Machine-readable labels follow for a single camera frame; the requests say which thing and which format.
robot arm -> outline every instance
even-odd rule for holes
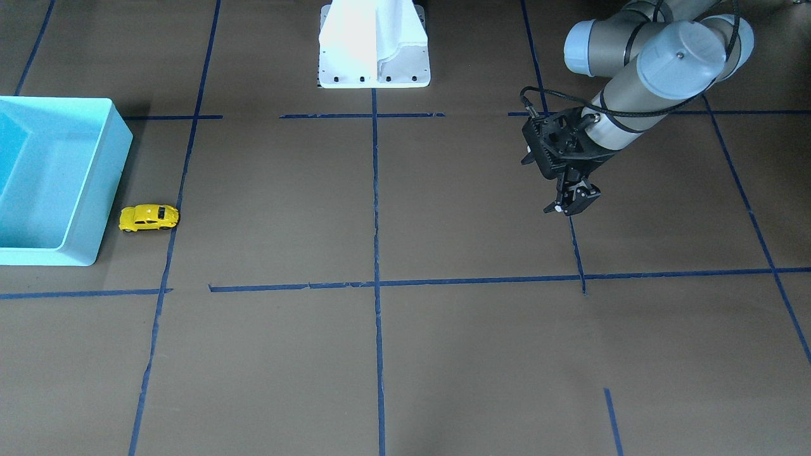
[[[700,15],[715,1],[670,3],[631,2],[608,21],[579,23],[572,29],[564,50],[569,69],[612,76],[591,102],[543,116],[525,96],[538,89],[521,91],[530,113],[523,127],[528,153],[521,163],[534,161],[544,178],[557,179],[557,196],[545,213],[572,216],[585,210],[600,196],[589,180],[594,170],[749,58],[754,37],[746,21],[740,19],[736,26],[735,16],[716,15],[700,23],[650,22],[659,15]]]

grid line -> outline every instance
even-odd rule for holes
[[[89,290],[89,291],[37,291],[32,293],[2,293],[0,300],[12,299],[47,299],[47,298],[83,298],[94,296],[124,296],[124,295],[157,295],[158,288],[142,288],[135,290]]]
[[[283,114],[279,118],[299,119],[299,118],[421,118],[421,117],[446,117],[445,113],[391,113],[391,114],[369,114],[369,113],[346,113],[346,114]]]
[[[178,188],[177,208],[180,209],[183,201],[183,187],[186,183],[186,175],[189,170],[189,161],[191,159],[191,152],[194,148],[195,136],[197,134],[197,122],[200,116],[200,107],[203,104],[203,95],[205,93],[206,76],[208,75],[208,64],[211,62],[211,53],[214,47],[214,37],[217,34],[217,21],[220,17],[221,0],[217,0],[214,7],[214,18],[212,20],[211,32],[208,35],[208,48],[206,49],[205,62],[203,64],[203,73],[200,77],[200,88],[197,92],[197,104],[195,106],[195,118],[191,121],[191,131],[189,133],[189,142],[186,150],[186,160],[183,163],[183,172],[180,178],[180,185]],[[138,446],[138,435],[140,433],[141,420],[144,416],[144,405],[146,403],[147,391],[149,388],[149,377],[152,374],[152,362],[155,359],[155,347],[157,345],[158,329],[160,328],[159,320],[163,313],[163,303],[166,296],[167,283],[169,281],[169,271],[172,266],[172,256],[174,254],[174,241],[178,233],[178,228],[172,228],[172,234],[169,237],[169,246],[166,249],[166,266],[161,276],[161,288],[158,291],[157,303],[155,306],[155,319],[152,322],[152,339],[149,347],[149,361],[144,370],[144,378],[141,381],[141,392],[138,397],[138,406],[135,410],[135,422],[132,425],[132,437],[130,439],[129,456],[135,456],[135,451]]]
[[[811,267],[804,268],[777,268],[778,273],[811,273]],[[589,280],[627,280],[650,278],[677,278],[677,277],[715,277],[772,274],[768,268],[760,269],[711,269],[698,271],[662,271],[649,273],[604,273],[583,274],[582,278]],[[476,285],[488,283],[524,283],[524,282],[575,282],[581,276],[548,275],[548,276],[513,276],[513,277],[470,277],[470,278],[426,278],[411,280],[381,280],[380,287],[390,286],[421,286],[421,285]],[[374,281],[365,282],[308,282],[287,283],[277,285],[245,285],[245,286],[213,286],[208,284],[208,291],[212,293],[244,293],[252,291],[279,291],[279,290],[323,290],[328,288],[370,288],[375,286]]]
[[[372,188],[375,193],[375,329],[377,351],[377,423],[380,456],[386,456],[386,415],[383,382],[383,320],[380,309],[380,185],[378,184],[377,90],[371,90]]]
[[[36,57],[36,52],[40,49],[42,37],[45,35],[45,29],[48,28],[48,22],[50,22],[51,13],[54,12],[55,4],[56,0],[51,0],[50,4],[48,5],[48,11],[45,13],[45,18],[42,20],[42,27],[40,28],[40,33],[36,37],[34,47],[33,49],[31,49],[31,55],[28,56],[28,61],[25,63],[25,69],[23,70],[23,74],[19,78],[19,83],[17,83],[17,89],[14,91],[15,97],[18,97],[19,94],[23,91],[23,84],[25,84],[25,78],[28,77],[28,71],[31,70],[31,65],[34,63],[34,57]]]
[[[718,125],[718,121],[715,119],[715,114],[710,106],[710,101],[707,100],[705,95],[702,95],[704,99],[704,105],[706,106],[707,112],[710,114],[710,119],[712,120],[713,127],[715,128],[715,134],[718,136],[718,141],[721,145],[721,150],[723,151],[723,155],[727,160],[727,164],[729,165],[729,170],[732,173],[732,177],[735,179],[735,185],[738,187],[738,192],[740,193],[740,198],[744,202],[744,206],[746,207],[746,211],[749,213],[749,220],[752,222],[752,227],[757,234],[757,240],[760,242],[761,248],[763,250],[763,255],[766,257],[766,262],[769,264],[769,268],[771,271],[772,276],[775,279],[775,284],[777,285],[777,289],[780,292],[780,297],[783,299],[783,305],[788,312],[788,315],[792,321],[792,325],[794,326],[794,331],[797,334],[797,338],[800,339],[800,345],[802,346],[803,352],[805,353],[805,358],[811,364],[811,350],[809,349],[809,344],[805,340],[805,335],[803,334],[803,329],[800,327],[800,322],[797,320],[797,316],[794,313],[794,307],[792,307],[792,303],[786,294],[786,289],[783,287],[783,281],[780,280],[780,274],[778,269],[775,267],[775,262],[772,259],[771,253],[769,252],[769,248],[766,246],[766,239],[763,237],[763,233],[761,232],[760,225],[757,223],[757,217],[755,217],[755,212],[752,210],[752,205],[749,203],[749,198],[746,196],[746,191],[744,190],[743,183],[740,181],[740,176],[738,175],[737,170],[735,169],[735,164],[732,162],[732,156],[729,153],[729,149],[727,148],[726,142],[723,140],[723,134],[721,133],[721,128]]]
[[[548,111],[547,114],[557,114],[559,111]],[[673,111],[670,114],[680,115],[710,115],[706,110],[685,110]],[[737,111],[713,111],[715,115],[811,115],[811,110],[737,110]],[[507,113],[510,117],[527,117],[526,111],[510,111]]]
[[[122,116],[124,120],[222,120],[223,116],[217,114],[208,115],[129,115]]]
[[[611,390],[608,388],[603,388],[603,393],[606,397],[608,419],[611,420],[611,433],[614,434],[614,446],[616,447],[616,454],[617,456],[624,456],[622,451],[622,440],[620,439],[620,426],[616,422],[616,413],[614,412],[614,401],[611,399]]]
[[[540,88],[539,94],[541,96],[541,104],[543,105],[543,114],[549,115],[549,106],[547,105],[546,94],[543,92],[543,78],[541,77],[541,66],[538,63],[538,53],[535,49],[535,41],[532,38],[532,27],[530,26],[530,15],[526,11],[526,0],[521,0],[521,13],[524,15],[524,27],[526,27],[526,39],[530,45],[530,53],[532,54],[532,64],[535,69],[535,77],[538,79],[538,87]],[[572,235],[572,247],[574,249],[574,259],[577,262],[577,271],[580,273],[581,287],[583,294],[588,295],[586,290],[586,280],[583,277],[583,263],[580,257],[580,247],[577,245],[577,234],[574,230],[574,222],[569,217],[569,229]]]

yellow toy car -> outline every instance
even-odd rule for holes
[[[171,230],[178,224],[180,212],[168,204],[139,204],[121,210],[118,228],[132,233],[141,230]]]

blue tape line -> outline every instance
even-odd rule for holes
[[[523,283],[523,282],[566,282],[580,280],[576,275],[528,276],[528,277],[478,277],[478,278],[437,278],[418,280],[386,280],[381,286],[418,285],[472,285],[477,283]]]
[[[3,293],[0,299],[83,298],[93,296],[157,295],[157,288],[140,290],[42,291],[36,293]]]
[[[811,268],[777,268],[777,272],[784,273],[811,273]]]
[[[152,375],[152,362],[155,359],[155,346],[157,344],[157,332],[160,328],[159,320],[163,313],[163,302],[166,296],[166,283],[169,281],[169,267],[172,264],[172,254],[174,252],[174,236],[177,233],[176,229],[172,229],[172,235],[169,237],[169,248],[166,252],[166,266],[163,269],[161,276],[161,288],[157,295],[157,304],[155,306],[155,318],[152,320],[152,337],[149,343],[149,361],[147,367],[144,369],[144,378],[141,380],[141,392],[138,396],[138,407],[135,409],[135,422],[132,425],[132,437],[130,438],[129,456],[135,456],[135,447],[138,445],[138,435],[141,430],[141,420],[144,417],[144,405],[147,399],[147,389],[149,388],[149,377]]]
[[[548,111],[547,114],[555,114],[556,111]],[[708,115],[707,111],[673,111],[670,114],[682,115]],[[764,115],[764,114],[811,114],[811,110],[752,110],[752,111],[713,111],[713,114],[731,114],[731,115]],[[510,117],[527,117],[529,114],[526,111],[510,111],[507,113]]]
[[[369,288],[374,282],[324,282],[324,283],[288,283],[281,285],[247,285],[247,286],[212,286],[212,293],[238,293],[245,291],[278,291],[278,290],[321,290],[325,288]]]
[[[740,110],[740,111],[712,111],[712,114],[731,114],[731,115],[748,115],[748,114],[800,114],[809,115],[811,110]]]
[[[222,120],[222,115],[130,115],[124,120]]]
[[[446,117],[444,113],[402,113],[402,114],[284,114],[279,118],[421,118]]]
[[[667,271],[661,273],[586,274],[586,280],[616,280],[625,278],[710,277],[769,274],[771,269],[719,269],[706,271]]]
[[[611,391],[603,388],[606,396],[606,407],[608,407],[608,418],[611,420],[611,431],[614,433],[614,446],[616,446],[617,456],[624,456],[622,452],[622,440],[620,439],[620,427],[616,423],[616,413],[614,413],[614,401],[611,400]]]
[[[580,285],[583,289],[583,295],[588,296],[589,292],[586,290],[586,275],[583,273],[583,261],[580,259],[580,248],[577,245],[577,235],[574,234],[574,221],[571,217],[569,219],[569,229],[572,231],[572,245],[574,246],[574,257],[577,260],[577,273],[580,275]]]
[[[444,113],[377,114],[377,118],[445,117]]]
[[[749,203],[749,198],[746,196],[744,186],[740,182],[740,177],[735,169],[735,165],[732,163],[732,156],[729,154],[727,144],[723,140],[721,128],[718,125],[718,121],[715,119],[715,114],[712,108],[710,107],[710,101],[707,100],[707,97],[704,95],[702,95],[702,98],[704,99],[707,112],[710,113],[710,119],[712,120],[713,127],[715,127],[715,134],[718,136],[719,143],[721,144],[721,150],[723,150],[723,155],[727,159],[727,164],[729,165],[729,170],[732,172],[732,177],[735,179],[735,185],[738,186],[740,198],[744,201],[744,206],[746,206],[746,210],[749,212],[749,219],[752,221],[752,226],[755,229],[755,233],[757,233],[757,240],[760,241],[763,254],[766,256],[766,262],[769,264],[769,268],[775,278],[775,284],[777,284],[777,289],[780,291],[780,296],[783,298],[783,305],[785,305],[786,311],[788,311],[788,315],[791,317],[792,325],[794,325],[794,330],[797,333],[797,337],[800,339],[800,345],[803,347],[803,351],[805,352],[805,358],[808,360],[809,364],[811,364],[811,350],[809,349],[809,344],[805,340],[803,329],[800,327],[800,322],[797,320],[797,316],[794,313],[792,303],[788,299],[785,288],[783,288],[783,281],[780,280],[780,274],[778,273],[777,268],[775,268],[775,263],[772,260],[771,253],[769,253],[769,248],[766,246],[766,240],[763,238],[763,233],[761,232],[760,226],[757,223],[757,218],[752,210],[752,205]]]
[[[377,90],[371,90],[371,142],[372,169],[374,177],[372,188],[375,193],[373,207],[375,210],[375,327],[377,349],[377,425],[380,456],[386,456],[386,410],[384,406],[383,382],[383,321],[380,317],[380,186],[378,182],[378,135],[377,135]]]
[[[186,160],[183,163],[183,174],[180,179],[180,187],[178,189],[178,202],[177,208],[180,209],[182,205],[183,199],[183,186],[186,183],[186,174],[189,168],[189,161],[191,159],[191,150],[194,147],[195,143],[195,135],[197,134],[197,122],[200,116],[200,107],[203,104],[203,94],[205,91],[205,81],[208,75],[208,64],[211,62],[211,53],[214,46],[214,37],[217,33],[217,21],[220,17],[220,5],[221,0],[217,0],[217,4],[214,7],[214,19],[211,25],[211,33],[208,36],[208,48],[206,49],[206,57],[205,63],[203,64],[203,74],[200,77],[200,89],[197,92],[197,104],[195,107],[195,118],[191,121],[191,132],[189,133],[189,143],[186,150]],[[169,237],[169,246],[166,249],[166,266],[163,270],[163,275],[161,276],[161,288],[157,295],[157,304],[155,307],[155,320],[152,322],[152,341],[150,342],[149,347],[149,361],[147,363],[147,367],[144,370],[144,379],[141,381],[141,393],[138,397],[138,408],[135,411],[135,422],[132,425],[132,438],[130,439],[130,449],[128,452],[129,456],[135,456],[135,449],[138,446],[138,435],[140,434],[141,429],[141,420],[144,416],[144,404],[146,403],[147,391],[149,388],[149,377],[152,375],[152,362],[155,359],[155,346],[157,344],[157,333],[159,326],[159,320],[161,318],[161,314],[163,313],[163,303],[164,297],[166,296],[166,286],[169,281],[169,270],[172,266],[172,256],[174,254],[174,241],[175,237],[177,236],[178,228],[174,227],[172,229],[172,234]]]
[[[56,0],[51,0],[51,3],[48,5],[48,12],[45,13],[45,19],[42,20],[42,27],[40,28],[40,34],[36,37],[36,42],[34,43],[33,49],[31,49],[31,55],[28,56],[28,62],[25,64],[25,69],[23,70],[23,75],[19,78],[19,83],[17,84],[17,89],[14,91],[14,96],[18,97],[19,93],[23,90],[23,84],[25,83],[25,78],[28,77],[28,71],[31,70],[31,65],[34,63],[34,57],[36,56],[36,52],[40,49],[40,43],[42,42],[42,37],[45,35],[45,29],[48,27],[48,22],[50,21],[50,15],[54,12],[54,4]]]
[[[524,26],[526,27],[526,39],[530,42],[530,51],[532,52],[532,64],[535,67],[535,77],[538,78],[538,88],[541,89],[541,105],[543,106],[543,113],[549,113],[549,106],[547,105],[547,96],[543,93],[543,79],[541,78],[541,67],[538,64],[538,53],[535,52],[535,41],[532,39],[532,29],[530,27],[530,16],[526,12],[526,0],[521,0],[521,12],[524,14]]]
[[[284,114],[279,118],[371,118],[371,114]]]
[[[780,268],[779,273],[811,273],[811,267]],[[428,278],[413,280],[381,280],[380,286],[421,286],[421,285],[474,285],[482,283],[523,283],[523,282],[568,282],[581,279],[588,280],[621,280],[631,278],[664,278],[664,277],[712,277],[771,274],[771,269],[717,269],[702,271],[664,271],[657,273],[607,273],[555,275],[555,276],[520,276],[520,277],[473,277],[473,278]],[[280,285],[247,285],[247,286],[211,286],[212,293],[236,293],[250,291],[276,290],[318,290],[324,288],[371,288],[374,281],[367,282],[323,282],[323,283],[288,283]]]

light blue plastic bin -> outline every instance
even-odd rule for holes
[[[109,99],[0,97],[0,265],[92,265],[131,142]]]

